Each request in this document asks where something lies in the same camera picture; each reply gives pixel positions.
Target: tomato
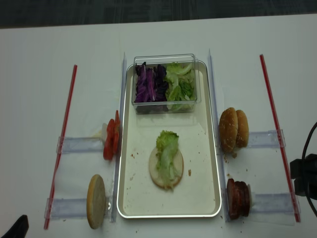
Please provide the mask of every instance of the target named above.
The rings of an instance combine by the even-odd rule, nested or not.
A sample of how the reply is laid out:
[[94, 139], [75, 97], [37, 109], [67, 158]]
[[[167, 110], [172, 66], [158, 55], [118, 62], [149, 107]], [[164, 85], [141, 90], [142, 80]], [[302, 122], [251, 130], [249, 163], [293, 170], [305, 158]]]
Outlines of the tomato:
[[107, 138], [108, 137], [113, 138], [114, 126], [115, 126], [114, 119], [110, 119], [108, 126], [107, 126]]
[[104, 159], [112, 160], [113, 157], [113, 138], [107, 136], [105, 146], [104, 146]]
[[115, 154], [118, 149], [119, 142], [119, 132], [120, 132], [120, 118], [118, 110], [115, 111], [115, 122], [114, 122], [114, 136], [113, 136], [113, 153]]

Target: clear plastic container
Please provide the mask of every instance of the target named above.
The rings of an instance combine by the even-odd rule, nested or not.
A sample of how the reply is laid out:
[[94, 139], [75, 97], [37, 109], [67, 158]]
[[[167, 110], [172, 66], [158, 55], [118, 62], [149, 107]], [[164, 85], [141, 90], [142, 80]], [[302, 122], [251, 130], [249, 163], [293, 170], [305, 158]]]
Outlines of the clear plastic container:
[[[135, 103], [138, 75], [136, 66], [146, 62], [146, 68], [154, 68], [161, 64], [165, 68], [171, 63], [180, 63], [183, 67], [192, 65], [194, 92], [191, 99], [187, 97], [184, 101], [163, 101], [163, 102], [138, 102]], [[132, 105], [137, 114], [152, 114], [152, 113], [180, 113], [192, 112], [195, 109], [196, 103], [200, 102], [200, 87], [199, 87], [199, 69], [198, 61], [193, 54], [185, 55], [170, 55], [170, 56], [151, 56], [151, 57], [135, 57], [134, 58], [134, 75], [132, 84]]]

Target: black object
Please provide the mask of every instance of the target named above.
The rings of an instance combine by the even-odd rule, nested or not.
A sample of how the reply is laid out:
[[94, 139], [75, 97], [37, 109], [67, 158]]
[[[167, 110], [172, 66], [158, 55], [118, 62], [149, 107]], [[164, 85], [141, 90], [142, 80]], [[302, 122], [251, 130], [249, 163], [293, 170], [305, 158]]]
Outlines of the black object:
[[290, 163], [291, 179], [294, 180], [295, 194], [305, 196], [317, 217], [317, 211], [312, 203], [312, 199], [317, 200], [317, 155], [310, 154], [307, 157], [306, 151], [312, 134], [317, 127], [317, 122], [311, 129], [305, 143], [301, 159], [296, 159]]
[[28, 229], [28, 216], [22, 215], [2, 238], [25, 238]]

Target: bottom bun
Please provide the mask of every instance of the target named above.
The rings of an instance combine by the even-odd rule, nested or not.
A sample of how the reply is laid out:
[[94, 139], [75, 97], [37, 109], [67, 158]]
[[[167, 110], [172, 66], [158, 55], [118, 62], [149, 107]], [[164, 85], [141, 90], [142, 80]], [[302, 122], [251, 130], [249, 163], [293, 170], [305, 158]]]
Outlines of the bottom bun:
[[[156, 156], [158, 150], [155, 147], [154, 150], [151, 152], [150, 159], [149, 159], [149, 170], [150, 170], [150, 175], [152, 178], [152, 181], [159, 187], [164, 188], [164, 189], [169, 189], [171, 186], [164, 186], [163, 180], [161, 176], [159, 175], [159, 171], [157, 169], [157, 163], [159, 161], [159, 158]], [[173, 160], [174, 166], [176, 170], [180, 173], [179, 176], [176, 176], [173, 181], [171, 181], [171, 184], [173, 187], [178, 185], [178, 183], [181, 181], [183, 177], [183, 172], [184, 172], [184, 160], [182, 153], [180, 153], [179, 150], [177, 150], [174, 160]]]

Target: purple cabbage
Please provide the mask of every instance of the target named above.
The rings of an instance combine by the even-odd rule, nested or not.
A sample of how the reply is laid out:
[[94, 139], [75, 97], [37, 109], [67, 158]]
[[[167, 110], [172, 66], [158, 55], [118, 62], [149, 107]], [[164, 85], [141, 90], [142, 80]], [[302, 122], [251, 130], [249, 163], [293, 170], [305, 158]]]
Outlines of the purple cabbage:
[[148, 83], [148, 93], [150, 95], [150, 102], [154, 102], [157, 95], [155, 93], [154, 89], [154, 78], [153, 78], [153, 69], [148, 68], [147, 69], [147, 83]]
[[164, 102], [167, 101], [165, 92], [168, 83], [164, 81], [166, 69], [162, 65], [146, 69], [146, 62], [135, 67], [138, 81], [136, 87], [135, 103]]
[[147, 102], [150, 95], [147, 90], [147, 77], [146, 77], [146, 69], [145, 69], [145, 62], [140, 66], [135, 67], [137, 75], [138, 75], [138, 81], [137, 81], [137, 88], [136, 88], [136, 103], [142, 103]]

